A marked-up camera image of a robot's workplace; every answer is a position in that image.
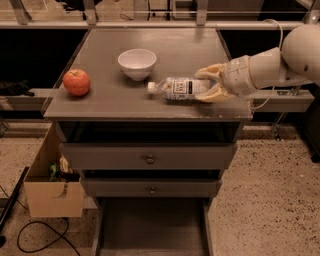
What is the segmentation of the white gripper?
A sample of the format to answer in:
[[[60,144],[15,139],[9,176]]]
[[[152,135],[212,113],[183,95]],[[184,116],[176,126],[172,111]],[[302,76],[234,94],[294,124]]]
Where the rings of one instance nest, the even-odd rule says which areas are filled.
[[[195,99],[204,103],[218,103],[235,96],[245,97],[257,91],[249,72],[248,55],[232,59],[227,64],[217,63],[195,72],[196,78],[223,82],[215,84],[208,91],[196,94]]]

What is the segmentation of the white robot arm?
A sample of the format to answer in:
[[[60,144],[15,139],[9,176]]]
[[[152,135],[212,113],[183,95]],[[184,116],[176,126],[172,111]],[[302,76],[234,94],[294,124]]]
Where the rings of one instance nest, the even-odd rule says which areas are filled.
[[[285,37],[282,47],[207,66],[195,77],[216,82],[195,96],[206,103],[246,97],[267,87],[320,85],[320,26],[301,25]]]

